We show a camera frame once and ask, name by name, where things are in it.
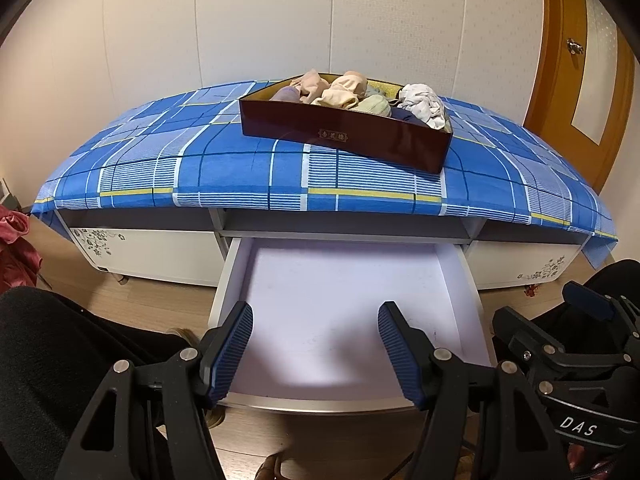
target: wall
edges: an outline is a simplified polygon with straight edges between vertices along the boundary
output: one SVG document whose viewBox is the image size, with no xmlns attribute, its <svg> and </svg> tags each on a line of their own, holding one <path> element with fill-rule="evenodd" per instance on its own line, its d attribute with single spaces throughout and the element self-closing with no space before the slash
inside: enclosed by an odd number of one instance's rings
<svg viewBox="0 0 640 480">
<path fill-rule="evenodd" d="M 127 108 L 312 67 L 426 82 L 522 122 L 542 13 L 543 0 L 33 0 L 0 47 L 0 166 L 28 204 Z"/>
<path fill-rule="evenodd" d="M 634 94 L 625 135 L 600 196 L 609 208 L 620 241 L 613 249 L 616 260 L 640 260 L 640 64 L 636 60 Z"/>
</svg>

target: wooden floor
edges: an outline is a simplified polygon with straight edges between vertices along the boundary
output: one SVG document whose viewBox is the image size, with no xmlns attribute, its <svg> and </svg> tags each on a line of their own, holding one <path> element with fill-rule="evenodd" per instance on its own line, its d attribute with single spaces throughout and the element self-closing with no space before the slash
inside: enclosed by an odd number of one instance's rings
<svg viewBox="0 0 640 480">
<path fill-rule="evenodd" d="M 43 256 L 42 275 L 53 290 L 94 314 L 116 322 L 164 332 L 182 327 L 202 335 L 215 289 L 130 278 L 119 285 L 95 270 L 69 241 L 32 217 L 27 239 Z M 530 298 L 523 287 L 480 294 L 488 319 L 502 306 L 535 317 L 561 303 L 565 282 L 584 282 L 594 270 L 580 254 L 555 282 L 544 283 Z M 282 452 L 283 475 L 294 480 L 380 480 L 417 445 L 422 414 L 314 416 L 227 409 L 212 430 L 229 480 L 253 479 L 264 458 Z"/>
</svg>

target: open drawer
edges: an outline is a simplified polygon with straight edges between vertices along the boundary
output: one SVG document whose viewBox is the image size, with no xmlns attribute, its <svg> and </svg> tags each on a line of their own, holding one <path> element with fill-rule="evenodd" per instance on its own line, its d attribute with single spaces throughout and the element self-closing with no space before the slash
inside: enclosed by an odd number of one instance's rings
<svg viewBox="0 0 640 480">
<path fill-rule="evenodd" d="M 411 326 L 467 362 L 495 358 L 460 247 L 234 238 L 210 314 L 237 300 L 254 331 L 225 404 L 290 412 L 392 410 L 404 399 L 377 327 L 395 301 Z"/>
</svg>

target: door handle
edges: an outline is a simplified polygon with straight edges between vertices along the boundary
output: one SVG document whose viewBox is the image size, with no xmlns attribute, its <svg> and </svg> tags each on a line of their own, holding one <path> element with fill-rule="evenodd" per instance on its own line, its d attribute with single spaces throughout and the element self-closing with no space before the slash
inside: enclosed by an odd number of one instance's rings
<svg viewBox="0 0 640 480">
<path fill-rule="evenodd" d="M 584 54 L 584 47 L 580 43 L 577 43 L 577 41 L 574 41 L 573 38 L 566 40 L 566 47 L 572 55 Z"/>
</svg>

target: black cable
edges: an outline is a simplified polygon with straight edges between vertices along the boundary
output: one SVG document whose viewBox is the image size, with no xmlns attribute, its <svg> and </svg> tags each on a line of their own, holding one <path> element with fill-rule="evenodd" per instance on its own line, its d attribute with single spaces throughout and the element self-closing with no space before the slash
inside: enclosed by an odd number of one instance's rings
<svg viewBox="0 0 640 480">
<path fill-rule="evenodd" d="M 584 473 L 576 473 L 574 474 L 574 480 L 589 480 L 592 476 L 599 475 L 600 473 L 604 473 L 609 470 L 613 466 L 613 462 L 607 462 L 606 464 L 602 464 L 600 467 L 596 469 L 592 469 L 591 471 L 586 471 Z"/>
<path fill-rule="evenodd" d="M 462 439 L 462 446 L 466 447 L 471 452 L 474 452 L 474 453 L 476 452 L 476 446 L 474 446 L 474 444 L 472 444 L 468 440 L 465 440 L 464 438 Z M 382 480 L 391 480 L 394 477 L 394 475 L 396 475 L 404 466 L 406 466 L 411 461 L 413 457 L 414 457 L 414 454 L 409 453 L 409 456 L 407 456 L 404 460 L 402 460 L 402 462 L 399 463 L 398 466 L 396 466 L 396 468 L 387 476 L 385 476 Z"/>
</svg>

